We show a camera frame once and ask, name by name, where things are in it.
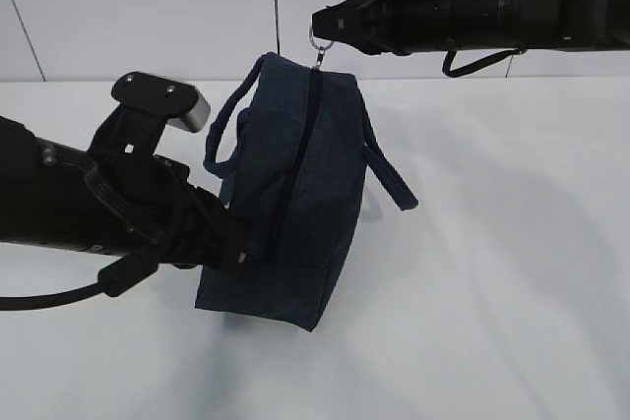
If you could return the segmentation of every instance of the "metal clip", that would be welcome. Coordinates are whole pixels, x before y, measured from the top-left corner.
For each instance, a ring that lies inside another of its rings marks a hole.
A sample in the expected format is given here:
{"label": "metal clip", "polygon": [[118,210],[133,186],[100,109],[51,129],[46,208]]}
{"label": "metal clip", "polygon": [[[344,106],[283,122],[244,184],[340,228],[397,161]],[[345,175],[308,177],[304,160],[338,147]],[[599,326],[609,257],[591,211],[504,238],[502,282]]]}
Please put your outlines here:
{"label": "metal clip", "polygon": [[331,41],[326,46],[320,46],[315,42],[315,37],[313,36],[313,26],[311,25],[310,30],[308,31],[308,39],[310,39],[311,44],[317,50],[317,61],[315,62],[315,66],[313,69],[320,70],[322,67],[322,63],[324,62],[324,56],[326,55],[326,51],[331,49],[335,44],[334,41]]}
{"label": "metal clip", "polygon": [[319,71],[322,68],[325,55],[326,50],[324,48],[319,48],[319,52],[317,53],[317,62],[315,63],[315,66],[313,66],[313,69],[317,69]]}

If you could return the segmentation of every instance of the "metal ring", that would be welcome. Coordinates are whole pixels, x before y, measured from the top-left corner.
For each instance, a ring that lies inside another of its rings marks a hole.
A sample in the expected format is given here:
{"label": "metal ring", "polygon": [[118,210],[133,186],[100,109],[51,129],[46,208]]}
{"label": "metal ring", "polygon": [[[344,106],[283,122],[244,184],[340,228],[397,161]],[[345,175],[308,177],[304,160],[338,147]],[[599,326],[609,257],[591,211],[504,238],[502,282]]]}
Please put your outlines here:
{"label": "metal ring", "polygon": [[308,39],[311,40],[311,44],[313,45],[313,47],[315,49],[317,49],[318,51],[328,51],[329,49],[331,49],[333,47],[333,45],[335,44],[334,41],[331,41],[330,43],[328,43],[326,46],[320,46],[319,44],[317,44],[315,42],[315,37],[313,36],[313,26],[311,25],[311,28],[308,31]]}

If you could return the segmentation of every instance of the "screw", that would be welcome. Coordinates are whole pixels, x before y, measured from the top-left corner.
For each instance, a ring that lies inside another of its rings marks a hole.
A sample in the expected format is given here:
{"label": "screw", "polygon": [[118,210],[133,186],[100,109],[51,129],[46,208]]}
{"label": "screw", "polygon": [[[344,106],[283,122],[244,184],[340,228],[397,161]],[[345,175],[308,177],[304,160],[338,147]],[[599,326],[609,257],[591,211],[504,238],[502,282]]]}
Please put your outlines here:
{"label": "screw", "polygon": [[53,148],[44,148],[41,153],[43,154],[44,166],[54,166],[57,163],[55,150]]}
{"label": "screw", "polygon": [[57,159],[55,159],[55,156],[45,156],[43,158],[44,166],[54,166],[56,163]]}

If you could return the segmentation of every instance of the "zipper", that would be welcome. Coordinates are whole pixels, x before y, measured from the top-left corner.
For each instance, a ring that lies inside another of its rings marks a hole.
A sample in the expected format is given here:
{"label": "zipper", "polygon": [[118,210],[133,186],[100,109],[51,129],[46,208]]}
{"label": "zipper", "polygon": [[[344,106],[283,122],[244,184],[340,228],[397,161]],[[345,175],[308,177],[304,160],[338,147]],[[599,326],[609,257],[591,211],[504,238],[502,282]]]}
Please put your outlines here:
{"label": "zipper", "polygon": [[316,69],[311,69],[311,75],[308,83],[308,101],[306,104],[304,132],[299,142],[295,161],[293,162],[291,169],[286,174],[283,186],[278,193],[276,211],[272,216],[269,233],[267,235],[267,245],[265,247],[265,263],[267,264],[272,261],[278,250],[280,237],[283,233],[284,221],[286,220],[286,213],[288,212],[288,206],[291,201],[293,189],[295,188],[295,182],[297,181],[299,170],[304,162],[304,156],[306,156],[306,150],[313,134],[317,117],[319,116],[319,112],[322,108],[323,85],[324,76],[322,75],[322,72]]}

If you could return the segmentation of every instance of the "white table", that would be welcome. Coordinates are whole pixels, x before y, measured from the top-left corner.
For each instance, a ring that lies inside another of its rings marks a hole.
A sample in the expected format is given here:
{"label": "white table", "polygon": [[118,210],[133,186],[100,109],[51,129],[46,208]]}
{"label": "white table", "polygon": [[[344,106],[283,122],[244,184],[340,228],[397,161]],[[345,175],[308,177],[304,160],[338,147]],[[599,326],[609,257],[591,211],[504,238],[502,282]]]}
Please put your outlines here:
{"label": "white table", "polygon": [[[214,116],[236,84],[198,86]],[[362,87],[422,207],[399,213],[368,177],[314,333],[194,310],[199,271],[164,267],[118,299],[0,314],[3,418],[630,418],[630,81]],[[84,149],[109,88],[3,84],[0,114]],[[216,190],[204,138],[169,129],[158,152]],[[90,283],[108,261],[0,257],[0,295]]]}

